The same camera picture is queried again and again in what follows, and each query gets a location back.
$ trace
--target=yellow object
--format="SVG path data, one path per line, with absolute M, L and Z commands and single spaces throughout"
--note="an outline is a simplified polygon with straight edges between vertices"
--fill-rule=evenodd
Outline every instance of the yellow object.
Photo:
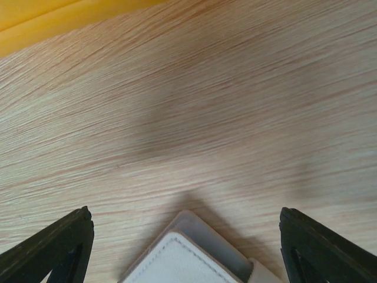
M 0 0 L 0 57 L 163 0 Z

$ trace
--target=stitched white leather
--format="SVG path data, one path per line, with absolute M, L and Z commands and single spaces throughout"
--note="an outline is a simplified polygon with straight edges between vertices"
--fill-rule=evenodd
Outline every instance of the stitched white leather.
M 260 262 L 246 259 L 187 210 L 177 215 L 126 276 L 121 282 L 282 283 Z
M 183 234 L 171 231 L 124 283 L 241 283 Z

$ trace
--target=stitching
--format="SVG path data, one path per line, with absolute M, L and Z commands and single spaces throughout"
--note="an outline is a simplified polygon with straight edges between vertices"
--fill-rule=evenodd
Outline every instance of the stitching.
M 214 269 L 212 266 L 209 265 L 208 262 L 206 262 L 203 258 L 195 254 L 194 251 L 192 251 L 188 246 L 183 244 L 181 241 L 178 240 L 178 238 L 173 238 L 170 241 L 168 241 L 159 251 L 158 253 L 150 260 L 150 262 L 136 275 L 136 277 L 132 280 L 132 282 L 135 282 L 137 278 L 139 278 L 147 269 L 150 267 L 150 265 L 161 255 L 161 253 L 166 249 L 166 247 L 171 244 L 172 242 L 179 243 L 184 249 L 188 250 L 191 254 L 193 254 L 197 259 L 199 259 L 202 263 L 207 265 L 214 273 L 216 273 L 217 276 L 219 276 L 221 279 L 224 280 L 226 283 L 230 283 L 222 274 L 218 273 L 216 269 Z

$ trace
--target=light wood surface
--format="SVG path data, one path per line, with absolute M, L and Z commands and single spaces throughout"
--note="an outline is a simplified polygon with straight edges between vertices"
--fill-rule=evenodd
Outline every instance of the light wood surface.
M 184 209 L 284 278 L 294 207 L 377 254 L 377 4 L 176 0 L 0 59 L 0 252 L 88 205 L 86 282 Z

